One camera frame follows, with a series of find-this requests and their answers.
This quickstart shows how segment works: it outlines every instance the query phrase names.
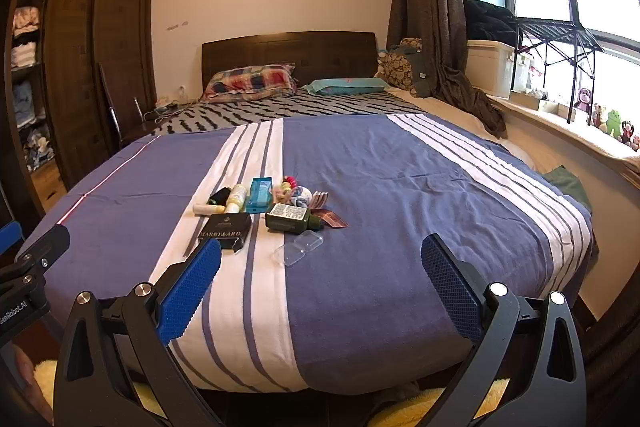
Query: white plastic storage bin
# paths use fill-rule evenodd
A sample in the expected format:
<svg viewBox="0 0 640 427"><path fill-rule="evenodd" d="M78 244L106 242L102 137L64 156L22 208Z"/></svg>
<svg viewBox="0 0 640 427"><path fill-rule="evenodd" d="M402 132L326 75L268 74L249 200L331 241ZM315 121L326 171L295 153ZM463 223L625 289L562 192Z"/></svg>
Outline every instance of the white plastic storage bin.
<svg viewBox="0 0 640 427"><path fill-rule="evenodd" d="M467 41L466 77L471 85L487 94L509 98L513 73L513 48L498 41ZM518 55L518 67L513 89L527 87L532 57Z"/></svg>

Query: green frog plush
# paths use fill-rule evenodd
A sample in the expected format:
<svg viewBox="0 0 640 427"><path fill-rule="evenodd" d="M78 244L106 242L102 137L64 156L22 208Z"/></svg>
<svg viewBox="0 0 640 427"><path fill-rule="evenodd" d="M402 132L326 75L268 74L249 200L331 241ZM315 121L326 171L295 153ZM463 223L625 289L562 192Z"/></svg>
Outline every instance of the green frog plush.
<svg viewBox="0 0 640 427"><path fill-rule="evenodd" d="M611 109L607 115L607 134L613 138L622 135L622 118L620 113L615 109Z"/></svg>

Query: green bottle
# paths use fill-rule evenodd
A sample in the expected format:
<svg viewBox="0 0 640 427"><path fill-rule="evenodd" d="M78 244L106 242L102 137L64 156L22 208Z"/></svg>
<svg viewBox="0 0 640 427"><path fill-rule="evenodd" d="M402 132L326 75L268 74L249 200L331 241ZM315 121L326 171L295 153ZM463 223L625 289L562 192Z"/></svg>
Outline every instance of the green bottle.
<svg viewBox="0 0 640 427"><path fill-rule="evenodd" d="M265 216L267 228L289 233L302 233L305 230L322 230L324 223L313 216L308 208L276 203Z"/></svg>

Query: wardrobe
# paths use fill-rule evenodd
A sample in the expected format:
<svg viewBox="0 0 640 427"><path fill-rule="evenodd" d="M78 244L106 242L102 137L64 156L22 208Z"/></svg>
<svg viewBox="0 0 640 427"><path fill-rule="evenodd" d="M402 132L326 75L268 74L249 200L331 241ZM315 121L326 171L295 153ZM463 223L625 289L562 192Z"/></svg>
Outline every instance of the wardrobe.
<svg viewBox="0 0 640 427"><path fill-rule="evenodd" d="M109 80L110 89L119 90L117 96L135 96L143 112L152 110L156 100L151 0L11 0L7 65L15 45L14 10L31 5L40 12L36 64L19 74L17 68L5 67L4 100L0 100L6 105L6 114L0 107L0 182L25 234L44 215L48 189L40 188L38 178L46 166L34 170L25 160L24 132L17 129L14 114L17 77L20 82L28 79L38 118L46 119L57 167L47 176L58 172L62 190L76 185L118 149L99 64L108 64L104 69L117 75Z"/></svg>

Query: sliding wardrobe door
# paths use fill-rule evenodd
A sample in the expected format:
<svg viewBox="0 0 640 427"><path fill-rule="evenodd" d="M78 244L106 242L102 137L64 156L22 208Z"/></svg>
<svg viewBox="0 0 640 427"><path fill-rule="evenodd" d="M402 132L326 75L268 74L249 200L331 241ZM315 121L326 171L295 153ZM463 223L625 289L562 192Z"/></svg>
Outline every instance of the sliding wardrobe door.
<svg viewBox="0 0 640 427"><path fill-rule="evenodd" d="M58 166L67 188L109 157L94 79L93 11L94 0L47 0L46 99Z"/></svg>
<svg viewBox="0 0 640 427"><path fill-rule="evenodd" d="M123 134L140 125L133 98L143 112L156 99L150 38L151 0L95 0L94 60L103 65L112 98L127 100L118 120Z"/></svg>

